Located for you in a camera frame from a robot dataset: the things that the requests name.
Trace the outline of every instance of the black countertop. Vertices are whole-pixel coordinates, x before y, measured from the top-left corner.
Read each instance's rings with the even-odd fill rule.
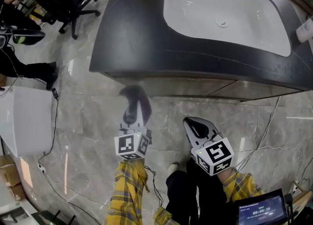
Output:
[[[248,80],[313,90],[313,55],[295,30],[301,22],[288,0],[272,0],[291,42],[291,55],[215,40],[191,38],[170,28],[164,0],[110,0],[89,70],[115,77],[191,73],[194,77]]]

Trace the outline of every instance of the black pants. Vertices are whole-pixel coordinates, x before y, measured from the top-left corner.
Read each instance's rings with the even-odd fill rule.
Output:
[[[35,23],[29,17],[26,17],[20,10],[14,10],[10,16],[3,16],[3,21],[5,24],[10,26],[14,25],[18,28],[25,28],[30,30],[38,30],[40,31],[41,28],[39,25]]]
[[[217,176],[209,176],[191,158],[187,163],[187,173],[175,171],[167,180],[166,207],[172,214],[172,219],[180,225],[190,224],[235,224],[233,203],[226,203],[223,184]],[[199,188],[200,217],[196,199]]]
[[[2,50],[0,49],[0,74],[8,77],[18,77],[19,75],[25,78],[37,78],[50,83],[53,81],[53,72],[48,63],[25,65],[18,60],[11,48],[4,47]]]

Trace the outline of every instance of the white sink basin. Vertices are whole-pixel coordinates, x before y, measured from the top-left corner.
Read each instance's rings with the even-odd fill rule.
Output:
[[[270,0],[164,0],[164,19],[185,36],[289,56],[291,45]]]

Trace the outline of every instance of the gray tile floor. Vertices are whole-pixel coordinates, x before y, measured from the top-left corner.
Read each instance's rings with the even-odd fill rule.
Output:
[[[104,12],[108,0],[91,3],[87,8]],[[46,37],[34,46],[16,46],[17,57],[26,64],[57,61],[60,75],[56,88],[60,104],[56,124],[56,139],[52,153],[42,160],[53,187],[67,201],[81,206],[99,222],[104,222],[107,205],[113,192],[114,170],[119,159],[114,152],[113,138],[117,119],[126,108],[126,100],[117,97],[123,86],[101,74],[89,72],[89,62],[101,17],[82,16],[78,20],[78,40],[70,31],[58,33],[60,23],[47,25]],[[17,85],[43,89],[31,79]],[[153,145],[148,149],[146,164],[157,172],[156,186],[166,198],[166,169],[174,161],[188,158],[189,146],[182,126],[185,116],[198,116],[214,122],[228,137],[235,152],[234,164],[255,149],[277,98],[247,103],[236,101],[161,98],[151,99],[153,115],[148,127],[153,130]],[[56,102],[51,108],[52,119]],[[287,192],[313,156],[313,92],[284,96],[271,123],[264,145],[297,148],[303,162],[297,163],[300,153],[290,149],[265,148],[258,151],[243,172],[250,172],[265,190],[283,188]],[[51,189],[37,168],[41,155],[16,159],[28,197],[40,209],[56,212],[60,209],[65,220],[75,214],[81,225],[96,224],[84,212],[67,204]],[[152,188],[152,177],[148,185]],[[313,181],[313,163],[305,172]],[[158,207],[153,191],[143,195],[143,223],[153,224],[152,216]]]

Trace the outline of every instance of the white shoe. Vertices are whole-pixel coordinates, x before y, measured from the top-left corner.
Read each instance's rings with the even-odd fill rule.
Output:
[[[179,164],[177,162],[172,163],[168,168],[167,168],[167,174],[170,176],[173,174],[175,171],[178,170]]]

